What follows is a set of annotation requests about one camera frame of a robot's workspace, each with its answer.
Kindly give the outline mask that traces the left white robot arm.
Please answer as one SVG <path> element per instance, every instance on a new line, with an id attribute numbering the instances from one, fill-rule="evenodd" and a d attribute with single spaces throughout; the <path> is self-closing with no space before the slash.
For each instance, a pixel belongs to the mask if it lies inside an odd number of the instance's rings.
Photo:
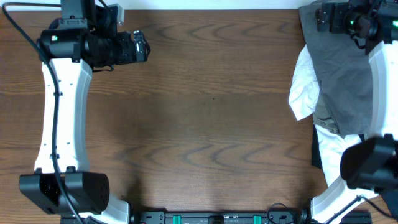
<path id="1" fill-rule="evenodd" d="M 129 204 L 111 194 L 107 175 L 90 171 L 86 103 L 95 72 L 147 60 L 144 33 L 118 32 L 115 22 L 61 19 L 41 33 L 37 48 L 45 82 L 44 123 L 34 171 L 19 178 L 21 193 L 66 223 L 129 223 Z"/>

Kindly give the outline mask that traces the grey shorts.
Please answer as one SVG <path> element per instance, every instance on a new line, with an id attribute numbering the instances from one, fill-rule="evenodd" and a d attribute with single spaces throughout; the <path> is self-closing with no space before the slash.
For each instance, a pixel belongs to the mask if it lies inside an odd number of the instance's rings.
<path id="1" fill-rule="evenodd" d="M 344 68 L 343 64 L 354 56 L 358 56 L 360 52 L 365 54 L 365 51 L 358 49 L 354 40 L 347 34 L 317 31 L 315 11 L 322 3 L 323 1 L 314 1 L 300 7 L 299 16 L 323 99 L 332 117 L 337 120 L 341 113 L 337 112 L 334 106 L 337 105 L 338 100 L 342 99 L 342 96 L 338 94 L 342 88 L 335 85 L 344 80 L 343 73 L 349 70 Z"/>

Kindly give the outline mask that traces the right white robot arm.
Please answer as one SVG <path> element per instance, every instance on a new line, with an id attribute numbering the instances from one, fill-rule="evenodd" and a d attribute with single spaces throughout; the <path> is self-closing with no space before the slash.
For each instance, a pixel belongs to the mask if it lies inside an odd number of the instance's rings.
<path id="1" fill-rule="evenodd" d="M 298 223 L 360 223 L 351 214 L 370 196 L 397 190 L 397 1 L 321 4 L 317 29 L 365 39 L 373 80 L 373 112 L 367 140 L 344 151 L 340 175 L 302 211 Z"/>

